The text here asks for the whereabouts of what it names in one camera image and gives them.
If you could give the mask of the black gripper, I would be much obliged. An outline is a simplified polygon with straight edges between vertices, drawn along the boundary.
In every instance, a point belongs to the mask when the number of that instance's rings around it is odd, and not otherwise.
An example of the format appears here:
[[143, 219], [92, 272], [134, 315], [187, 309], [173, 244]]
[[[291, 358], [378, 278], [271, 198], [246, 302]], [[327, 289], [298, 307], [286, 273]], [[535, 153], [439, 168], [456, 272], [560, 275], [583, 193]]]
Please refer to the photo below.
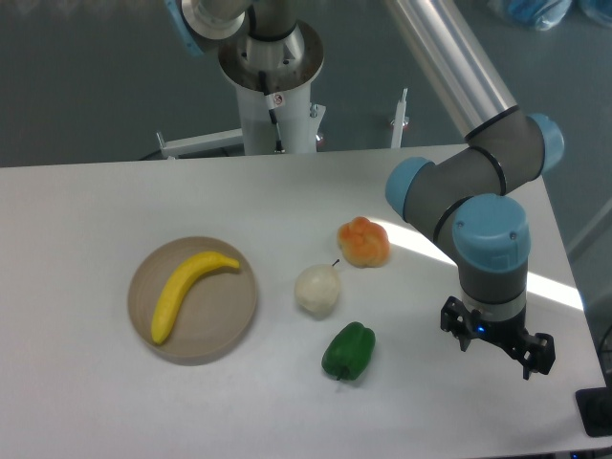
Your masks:
[[502, 349], [523, 367], [522, 377], [548, 375], [555, 363], [555, 341], [551, 335], [525, 330], [526, 306], [504, 320], [488, 318], [481, 310], [449, 296], [441, 309], [440, 328], [451, 333], [466, 352], [473, 339], [481, 339]]

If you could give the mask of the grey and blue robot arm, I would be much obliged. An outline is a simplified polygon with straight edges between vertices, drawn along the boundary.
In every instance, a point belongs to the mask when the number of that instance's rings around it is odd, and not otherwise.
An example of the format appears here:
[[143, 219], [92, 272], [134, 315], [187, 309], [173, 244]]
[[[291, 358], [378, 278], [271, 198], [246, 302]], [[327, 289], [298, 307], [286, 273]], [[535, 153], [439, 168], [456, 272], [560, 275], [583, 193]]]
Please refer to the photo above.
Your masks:
[[[319, 73], [317, 33], [292, 1], [170, 1], [186, 48], [215, 49], [241, 101], [246, 154], [316, 150], [320, 107], [299, 102]], [[525, 327], [531, 238], [511, 196], [563, 155], [558, 126], [525, 115], [461, 13], [450, 1], [390, 1], [387, 8], [466, 142], [435, 164], [401, 162], [386, 185], [388, 204], [458, 267], [460, 297], [441, 311], [441, 328], [462, 349], [480, 339], [518, 361], [525, 376], [548, 374], [551, 336]]]

